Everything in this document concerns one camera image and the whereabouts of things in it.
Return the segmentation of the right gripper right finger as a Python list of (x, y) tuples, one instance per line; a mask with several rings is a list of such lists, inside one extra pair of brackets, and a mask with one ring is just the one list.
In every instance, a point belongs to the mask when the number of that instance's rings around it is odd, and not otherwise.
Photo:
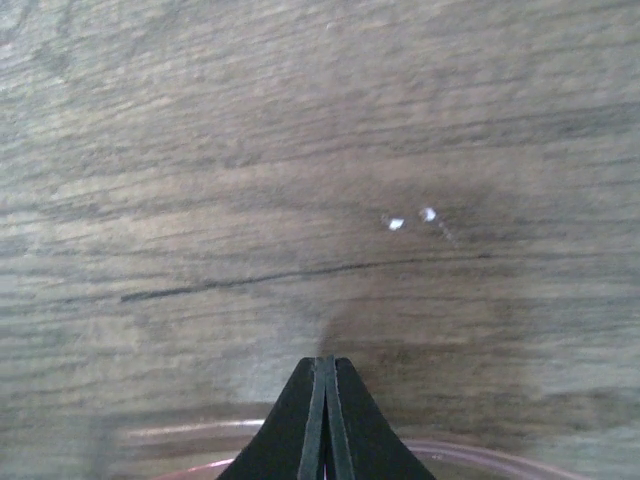
[(326, 380), (328, 479), (432, 479), (395, 434), (353, 363), (329, 357)]

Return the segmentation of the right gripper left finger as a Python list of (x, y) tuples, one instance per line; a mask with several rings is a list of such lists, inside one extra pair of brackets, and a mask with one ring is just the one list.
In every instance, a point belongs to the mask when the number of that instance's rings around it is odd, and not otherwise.
[(326, 361), (299, 361), (264, 424), (222, 479), (322, 479)]

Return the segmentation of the red transparent sunglasses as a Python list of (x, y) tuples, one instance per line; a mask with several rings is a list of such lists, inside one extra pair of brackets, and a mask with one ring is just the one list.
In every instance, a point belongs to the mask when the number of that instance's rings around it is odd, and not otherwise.
[[(262, 427), (262, 419), (120, 429), (104, 479), (216, 479)], [(485, 448), (404, 436), (438, 479), (579, 479), (558, 467)]]

